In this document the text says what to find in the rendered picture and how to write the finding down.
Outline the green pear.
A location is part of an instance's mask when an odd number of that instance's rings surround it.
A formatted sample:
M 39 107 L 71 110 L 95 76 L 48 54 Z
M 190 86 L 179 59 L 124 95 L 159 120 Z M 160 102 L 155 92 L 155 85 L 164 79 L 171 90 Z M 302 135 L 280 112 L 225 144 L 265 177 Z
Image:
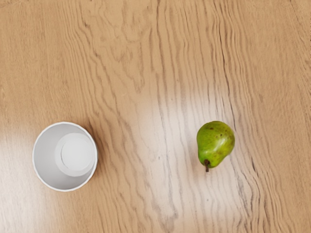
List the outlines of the green pear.
M 222 121 L 204 124 L 197 132 L 198 159 L 208 173 L 217 167 L 234 149 L 233 130 Z

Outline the white cup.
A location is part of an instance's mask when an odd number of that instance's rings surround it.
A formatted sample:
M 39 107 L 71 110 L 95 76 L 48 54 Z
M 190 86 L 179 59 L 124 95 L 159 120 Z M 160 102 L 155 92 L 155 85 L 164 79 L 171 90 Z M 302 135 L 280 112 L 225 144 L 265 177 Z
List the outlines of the white cup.
M 72 122 L 57 122 L 37 137 L 32 162 L 38 178 L 50 189 L 70 192 L 95 173 L 98 150 L 90 133 Z

